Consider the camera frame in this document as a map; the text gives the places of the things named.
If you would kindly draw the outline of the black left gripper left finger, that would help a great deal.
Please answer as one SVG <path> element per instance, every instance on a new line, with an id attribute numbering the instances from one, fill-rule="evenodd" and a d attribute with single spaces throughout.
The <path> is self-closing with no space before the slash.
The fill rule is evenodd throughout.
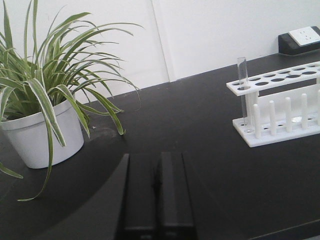
<path id="1" fill-rule="evenodd" d="M 154 176 L 151 156 L 134 153 L 128 157 L 119 240 L 153 240 L 156 232 Z"/>

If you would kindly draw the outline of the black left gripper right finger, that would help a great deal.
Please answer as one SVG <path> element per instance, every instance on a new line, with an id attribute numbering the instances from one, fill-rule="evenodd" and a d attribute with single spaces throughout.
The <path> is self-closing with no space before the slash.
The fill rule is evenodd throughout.
<path id="1" fill-rule="evenodd" d="M 162 240 L 195 237 L 192 205 L 180 152 L 163 152 L 160 160 L 158 220 Z"/>

